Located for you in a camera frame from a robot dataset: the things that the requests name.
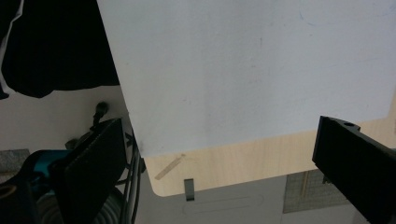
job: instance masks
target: black plastic part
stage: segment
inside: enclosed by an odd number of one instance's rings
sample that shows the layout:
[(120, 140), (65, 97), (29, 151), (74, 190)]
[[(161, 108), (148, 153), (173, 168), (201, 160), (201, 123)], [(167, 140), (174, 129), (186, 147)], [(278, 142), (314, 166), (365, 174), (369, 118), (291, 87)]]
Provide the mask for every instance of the black plastic part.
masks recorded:
[(186, 194), (186, 201), (194, 201), (195, 200), (195, 190), (194, 190), (194, 179), (185, 179), (184, 180), (184, 190)]
[(355, 124), (321, 117), (313, 162), (369, 222), (395, 223), (395, 151)]
[(96, 106), (95, 114), (93, 115), (93, 127), (96, 126), (100, 119), (107, 113), (108, 104), (106, 102), (101, 102)]
[(120, 179), (125, 161), (121, 121), (111, 119), (49, 167), (64, 223), (92, 223)]

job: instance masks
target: black fabric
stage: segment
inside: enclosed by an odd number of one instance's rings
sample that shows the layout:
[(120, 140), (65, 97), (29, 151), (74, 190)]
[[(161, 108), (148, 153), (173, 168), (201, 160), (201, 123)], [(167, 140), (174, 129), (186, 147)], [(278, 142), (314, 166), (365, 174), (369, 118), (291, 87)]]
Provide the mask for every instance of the black fabric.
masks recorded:
[[(1, 0), (0, 1), (0, 43), (7, 35), (9, 25), (14, 19), (20, 7), (21, 0)], [(0, 100), (8, 98), (8, 94), (3, 92), (0, 86)]]
[(25, 1), (2, 71), (10, 88), (37, 98), (120, 84), (95, 0)]

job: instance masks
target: floor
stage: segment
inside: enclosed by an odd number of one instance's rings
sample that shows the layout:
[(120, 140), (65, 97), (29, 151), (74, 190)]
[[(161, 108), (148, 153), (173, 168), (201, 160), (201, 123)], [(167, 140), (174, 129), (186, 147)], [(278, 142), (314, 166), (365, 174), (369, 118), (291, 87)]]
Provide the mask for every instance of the floor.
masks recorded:
[[(65, 142), (88, 131), (101, 101), (110, 105), (105, 119), (128, 117), (120, 87), (56, 91), (43, 99), (12, 95), (0, 101), (0, 150), (62, 149)], [(285, 185), (286, 177), (280, 176), (196, 192), (196, 200), (187, 203), (184, 195), (155, 195), (145, 172), (136, 223), (367, 223), (352, 205), (283, 214)]]

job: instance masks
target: white board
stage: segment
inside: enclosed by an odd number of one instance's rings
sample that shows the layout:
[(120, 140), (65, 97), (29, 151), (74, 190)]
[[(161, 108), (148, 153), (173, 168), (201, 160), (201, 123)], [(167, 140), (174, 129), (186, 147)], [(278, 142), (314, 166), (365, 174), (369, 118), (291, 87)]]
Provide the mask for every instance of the white board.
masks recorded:
[(388, 114), (393, 0), (98, 3), (144, 157)]

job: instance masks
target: black clamp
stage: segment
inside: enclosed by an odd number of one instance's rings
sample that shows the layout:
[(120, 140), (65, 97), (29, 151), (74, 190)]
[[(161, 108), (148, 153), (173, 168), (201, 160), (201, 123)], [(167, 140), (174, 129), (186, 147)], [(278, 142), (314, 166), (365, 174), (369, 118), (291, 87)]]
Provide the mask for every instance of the black clamp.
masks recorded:
[(184, 180), (184, 192), (186, 194), (187, 202), (195, 200), (194, 179)]

